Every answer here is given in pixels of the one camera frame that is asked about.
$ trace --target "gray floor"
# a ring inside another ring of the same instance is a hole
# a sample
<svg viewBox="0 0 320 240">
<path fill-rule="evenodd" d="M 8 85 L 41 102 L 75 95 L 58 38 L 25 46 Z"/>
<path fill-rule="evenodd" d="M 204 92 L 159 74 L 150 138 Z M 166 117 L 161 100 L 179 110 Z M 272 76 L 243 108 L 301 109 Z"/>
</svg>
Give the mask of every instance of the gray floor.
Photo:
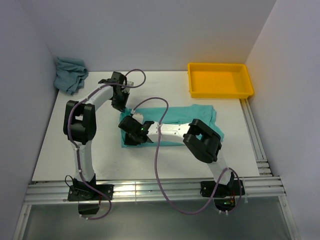
<svg viewBox="0 0 320 240">
<path fill-rule="evenodd" d="M 277 197 L 249 198 L 229 216 L 211 204 L 202 213 L 183 215 L 166 202 L 114 203 L 104 219 L 79 218 L 77 205 L 35 205 L 24 240 L 288 240 L 290 235 Z M 185 210 L 203 201 L 183 201 Z"/>
</svg>

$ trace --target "cloth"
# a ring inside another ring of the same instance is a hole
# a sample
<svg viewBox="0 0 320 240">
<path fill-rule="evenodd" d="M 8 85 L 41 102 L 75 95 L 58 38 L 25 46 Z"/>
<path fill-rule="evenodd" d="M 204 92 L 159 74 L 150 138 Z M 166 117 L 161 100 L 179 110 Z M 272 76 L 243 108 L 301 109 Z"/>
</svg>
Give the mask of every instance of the cloth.
<svg viewBox="0 0 320 240">
<path fill-rule="evenodd" d="M 151 108 L 138 108 L 135 112 L 143 115 L 143 122 L 154 121 L 158 122 L 165 111 L 165 107 L 151 107 Z M 120 114 L 120 121 L 130 115 L 131 109 L 126 108 L 124 112 Z M 198 105 L 193 104 L 191 106 L 178 106 L 169 107 L 164 119 L 163 124 L 187 124 L 191 123 L 193 119 L 200 119 L 210 128 L 216 131 L 221 136 L 221 141 L 224 139 L 224 133 L 215 125 L 216 111 L 212 105 Z M 121 130 L 121 146 L 126 147 L 149 147 L 156 146 L 157 143 L 146 142 L 137 146 L 125 145 L 126 133 Z M 183 144 L 170 141 L 161 141 L 160 146 L 181 146 Z"/>
<path fill-rule="evenodd" d="M 58 57 L 53 85 L 64 93 L 73 95 L 85 86 L 88 75 L 85 63 L 81 59 Z"/>
</svg>

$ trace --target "towel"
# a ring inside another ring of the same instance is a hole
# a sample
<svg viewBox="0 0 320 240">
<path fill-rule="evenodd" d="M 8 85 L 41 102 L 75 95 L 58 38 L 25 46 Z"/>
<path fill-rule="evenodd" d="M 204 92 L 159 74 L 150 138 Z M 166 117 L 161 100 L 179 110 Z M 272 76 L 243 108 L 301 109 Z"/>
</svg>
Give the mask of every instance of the towel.
<svg viewBox="0 0 320 240">
<path fill-rule="evenodd" d="M 151 108 L 138 108 L 135 112 L 143 115 L 144 121 L 158 122 L 165 111 L 165 107 L 151 107 Z M 124 112 L 120 114 L 120 121 L 130 115 L 131 109 L 126 108 Z M 164 119 L 163 124 L 187 124 L 191 123 L 193 119 L 200 119 L 210 128 L 216 131 L 221 136 L 221 141 L 224 139 L 224 133 L 215 125 L 216 111 L 212 105 L 198 105 L 193 104 L 191 106 L 178 106 L 169 107 Z M 126 133 L 121 130 L 121 146 L 126 147 L 149 147 L 156 146 L 157 143 L 146 142 L 137 146 L 125 145 Z M 160 146 L 181 146 L 183 144 L 170 141 L 161 141 Z"/>
<path fill-rule="evenodd" d="M 53 85 L 64 93 L 73 95 L 85 86 L 88 75 L 85 63 L 81 59 L 58 57 Z"/>
</svg>

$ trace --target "folded towel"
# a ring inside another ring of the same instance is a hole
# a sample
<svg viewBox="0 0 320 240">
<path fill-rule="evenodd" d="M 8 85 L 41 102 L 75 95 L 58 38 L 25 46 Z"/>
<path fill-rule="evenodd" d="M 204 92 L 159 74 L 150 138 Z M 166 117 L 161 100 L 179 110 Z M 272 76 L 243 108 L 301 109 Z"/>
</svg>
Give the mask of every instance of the folded towel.
<svg viewBox="0 0 320 240">
<path fill-rule="evenodd" d="M 56 61 L 56 78 L 53 85 L 66 94 L 73 95 L 85 86 L 88 70 L 81 59 L 58 57 Z"/>
<path fill-rule="evenodd" d="M 158 122 L 165 111 L 165 107 L 151 107 L 151 108 L 138 108 L 135 112 L 143 115 L 143 122 L 155 121 Z M 120 121 L 130 115 L 131 109 L 126 108 L 124 112 L 120 114 Z M 212 105 L 198 105 L 193 104 L 191 106 L 178 106 L 169 107 L 164 119 L 163 124 L 187 124 L 191 123 L 193 119 L 200 119 L 210 128 L 216 131 L 221 136 L 221 141 L 224 139 L 224 133 L 215 125 L 216 111 Z M 146 142 L 137 146 L 125 145 L 126 133 L 121 130 L 121 146 L 125 147 L 148 147 L 156 146 L 157 143 Z M 161 141 L 160 146 L 181 146 L 183 144 L 170 141 Z"/>
</svg>

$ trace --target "plastic container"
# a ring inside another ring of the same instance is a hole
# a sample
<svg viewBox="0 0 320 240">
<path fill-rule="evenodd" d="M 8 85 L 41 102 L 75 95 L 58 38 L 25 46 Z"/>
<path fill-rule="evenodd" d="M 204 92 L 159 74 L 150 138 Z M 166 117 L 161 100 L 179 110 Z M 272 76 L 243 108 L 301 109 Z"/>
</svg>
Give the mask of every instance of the plastic container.
<svg viewBox="0 0 320 240">
<path fill-rule="evenodd" d="M 192 98 L 246 99 L 254 94 L 244 64 L 191 62 L 188 75 Z"/>
</svg>

